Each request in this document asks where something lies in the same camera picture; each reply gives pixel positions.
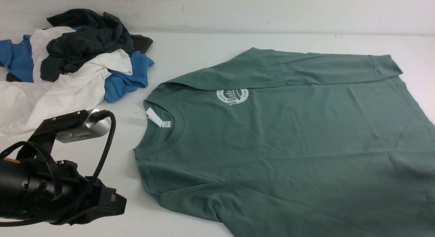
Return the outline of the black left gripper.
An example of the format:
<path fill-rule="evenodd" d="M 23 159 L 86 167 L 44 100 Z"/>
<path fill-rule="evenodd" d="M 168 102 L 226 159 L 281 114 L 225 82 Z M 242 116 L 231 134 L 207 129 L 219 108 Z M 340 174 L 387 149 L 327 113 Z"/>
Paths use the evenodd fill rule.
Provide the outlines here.
<path fill-rule="evenodd" d="M 60 210 L 72 203 L 84 192 L 90 176 L 81 176 L 77 164 L 71 161 L 57 161 L 62 182 L 62 194 L 54 200 L 52 210 Z M 117 193 L 114 188 L 107 187 L 97 179 L 92 188 L 85 193 L 74 207 L 51 219 L 52 225 L 88 224 L 96 219 L 122 215 L 125 212 L 127 199 Z"/>

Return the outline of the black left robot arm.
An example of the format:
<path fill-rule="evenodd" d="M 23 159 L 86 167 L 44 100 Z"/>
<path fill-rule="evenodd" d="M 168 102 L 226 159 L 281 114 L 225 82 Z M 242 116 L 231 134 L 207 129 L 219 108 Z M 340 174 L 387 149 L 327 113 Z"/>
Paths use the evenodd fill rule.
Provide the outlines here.
<path fill-rule="evenodd" d="M 34 142 L 20 141 L 1 153 L 1 226 L 84 225 L 125 213 L 127 200 L 100 179 L 86 190 L 72 161 L 55 161 Z"/>

